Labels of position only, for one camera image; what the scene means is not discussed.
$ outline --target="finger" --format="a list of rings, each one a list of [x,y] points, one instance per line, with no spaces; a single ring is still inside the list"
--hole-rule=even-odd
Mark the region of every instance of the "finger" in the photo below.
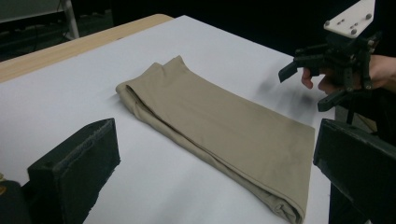
[[[319,73],[323,74],[325,76],[332,77],[334,75],[334,70],[332,70],[331,68],[328,68],[328,67],[322,67],[322,68],[319,68]]]
[[[308,88],[312,89],[314,87],[314,83],[311,81],[311,72],[308,68],[303,69],[303,75],[301,77],[301,82]]]
[[[357,73],[353,74],[353,89],[354,90],[361,90],[361,76]]]
[[[318,84],[318,88],[326,94],[342,89],[341,86],[335,86],[330,77],[324,77]]]

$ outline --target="black foam block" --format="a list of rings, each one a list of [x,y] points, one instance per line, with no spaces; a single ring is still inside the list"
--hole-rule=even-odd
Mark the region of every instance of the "black foam block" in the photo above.
[[[0,223],[31,224],[20,183],[0,181]]]
[[[373,223],[396,223],[396,147],[323,119],[314,164]]]
[[[32,219],[83,223],[118,164],[115,120],[83,127],[28,168]]]

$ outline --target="fabric fold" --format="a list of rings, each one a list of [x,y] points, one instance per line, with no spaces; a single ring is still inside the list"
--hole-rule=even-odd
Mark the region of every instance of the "fabric fold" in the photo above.
[[[278,216],[303,223],[315,130],[194,74],[180,56],[117,86],[125,106],[251,191]]]

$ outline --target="white table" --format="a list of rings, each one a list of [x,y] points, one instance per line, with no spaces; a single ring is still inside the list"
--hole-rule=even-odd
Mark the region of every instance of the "white table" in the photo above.
[[[317,110],[324,93],[307,90],[299,75],[279,83],[292,57],[183,16],[0,83],[0,172],[23,185],[34,161],[84,125],[114,118],[121,163],[85,223],[287,223],[121,103],[119,83],[177,55],[206,80],[314,127],[316,136],[321,119],[333,119],[333,110]],[[313,165],[305,223],[327,223],[329,194]]]

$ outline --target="wooden table edge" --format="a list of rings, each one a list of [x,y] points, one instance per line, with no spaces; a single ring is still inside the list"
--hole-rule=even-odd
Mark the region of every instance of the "wooden table edge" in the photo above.
[[[69,59],[91,49],[96,49],[172,19],[172,17],[164,14],[151,15],[137,21],[131,21],[92,35],[83,36],[57,46],[1,62],[0,83],[31,73],[53,63]]]

